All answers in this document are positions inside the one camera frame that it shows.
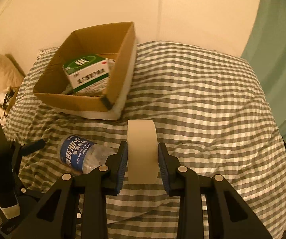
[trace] tape roll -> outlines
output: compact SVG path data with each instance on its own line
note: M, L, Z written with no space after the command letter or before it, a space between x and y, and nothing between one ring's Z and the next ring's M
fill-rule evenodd
M152 120L128 120L127 149L129 184L156 183L158 148Z

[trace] gingham fabric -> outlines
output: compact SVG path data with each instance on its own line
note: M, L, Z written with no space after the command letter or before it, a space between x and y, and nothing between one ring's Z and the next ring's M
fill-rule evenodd
M66 134L116 151L126 140L127 120L152 119L158 142L164 142L181 164L200 175L222 174L273 238L282 235L286 151L262 88L245 60L185 44L141 44L122 117L105 121L57 112L33 95L33 86L56 50L41 51L4 128L8 139L28 143L43 138L47 143L23 159L20 178L28 188L45 192L70 171L57 156L58 143ZM107 197L106 203L109 238L176 238L179 198L166 195L160 176L157 184L129 185L126 172L120 195Z

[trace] black tape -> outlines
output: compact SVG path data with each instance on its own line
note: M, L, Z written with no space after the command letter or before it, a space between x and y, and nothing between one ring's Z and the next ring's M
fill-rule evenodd
M101 97L101 101L108 110L111 110L113 108L113 104L110 103L106 96Z

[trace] plastic water bottle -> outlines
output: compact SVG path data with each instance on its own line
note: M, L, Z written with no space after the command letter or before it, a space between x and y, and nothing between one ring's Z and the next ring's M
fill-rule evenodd
M105 164L107 157L115 152L110 147L104 147L88 139L70 134L62 138L58 154L63 164L87 174L96 167Z

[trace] water bottle label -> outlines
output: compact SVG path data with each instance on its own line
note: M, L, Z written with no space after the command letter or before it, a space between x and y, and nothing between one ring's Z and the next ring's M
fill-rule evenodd
M95 143L75 135L65 139L60 150L61 161L74 170L82 172L86 152Z

